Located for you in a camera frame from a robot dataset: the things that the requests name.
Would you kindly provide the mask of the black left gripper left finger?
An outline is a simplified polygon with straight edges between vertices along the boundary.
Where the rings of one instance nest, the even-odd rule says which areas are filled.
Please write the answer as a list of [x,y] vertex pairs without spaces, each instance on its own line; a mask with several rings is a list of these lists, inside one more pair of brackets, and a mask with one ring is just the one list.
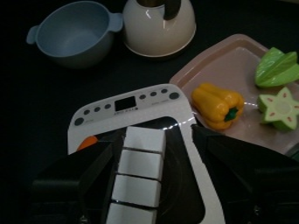
[[109,212],[125,132],[56,161],[32,182],[32,224],[98,224]]

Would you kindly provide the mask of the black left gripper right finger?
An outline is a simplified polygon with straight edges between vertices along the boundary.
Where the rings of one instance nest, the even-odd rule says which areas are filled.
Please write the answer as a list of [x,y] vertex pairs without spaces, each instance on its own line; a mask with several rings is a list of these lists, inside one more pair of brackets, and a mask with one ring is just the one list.
[[229,224],[299,224],[299,162],[199,125],[191,132]]

